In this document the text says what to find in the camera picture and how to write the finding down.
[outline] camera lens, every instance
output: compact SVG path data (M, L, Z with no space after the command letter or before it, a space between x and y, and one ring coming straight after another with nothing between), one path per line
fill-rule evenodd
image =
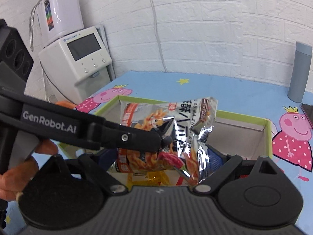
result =
M24 64L24 67L23 67L23 75L24 75L24 76L28 73L28 70L29 70L29 61L27 61L27 62Z
M13 55L15 51L15 45L15 40L10 40L9 44L7 45L7 50L5 51L7 58L10 58Z
M23 63L23 60L24 60L24 52L23 50L20 50L16 54L15 59L14 59L14 63L13 63L14 69L18 70Z

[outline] pig face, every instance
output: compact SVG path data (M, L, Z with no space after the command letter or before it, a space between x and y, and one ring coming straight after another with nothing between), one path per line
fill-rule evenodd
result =
M308 141L312 138L311 125L307 117L298 113L286 113L279 120L281 129L290 137Z
M94 97L94 102L96 103L104 103L113 99L115 96L127 96L132 93L133 90L125 89L125 88L111 88L104 92L97 94Z

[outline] peppa pig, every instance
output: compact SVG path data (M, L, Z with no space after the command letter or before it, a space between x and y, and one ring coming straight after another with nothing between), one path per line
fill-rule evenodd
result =
M105 90L94 97L88 98L76 107L76 110L88 113L98 107L101 103L105 103L113 99L115 96L130 95L133 90L124 88L127 85L116 85L113 88Z
M279 120L281 131L272 140L273 155L312 172L311 125L305 115L298 113L297 107L284 108L287 113ZM300 174L298 178L309 181Z

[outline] white brick wall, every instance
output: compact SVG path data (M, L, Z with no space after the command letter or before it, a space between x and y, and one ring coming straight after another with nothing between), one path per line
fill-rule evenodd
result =
M21 33L37 0L0 0L0 17ZM103 23L118 76L163 71L149 0L80 0L85 27ZM296 41L313 45L313 0L153 0L169 72L205 73L288 86ZM43 97L35 24L27 93ZM313 66L307 90L313 92Z

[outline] peppa pig tablecloth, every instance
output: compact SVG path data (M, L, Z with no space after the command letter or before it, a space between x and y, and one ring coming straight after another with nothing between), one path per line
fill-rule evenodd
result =
M301 192L304 207L297 226L313 235L312 128L298 103L287 97L288 88L228 77L187 73L128 72L77 106L95 113L117 95L130 95L162 101L213 96L218 109L267 118L272 121L273 159ZM313 105L313 94L306 92L303 103ZM49 156L34 154L42 166ZM16 202L10 202L7 234L24 226Z

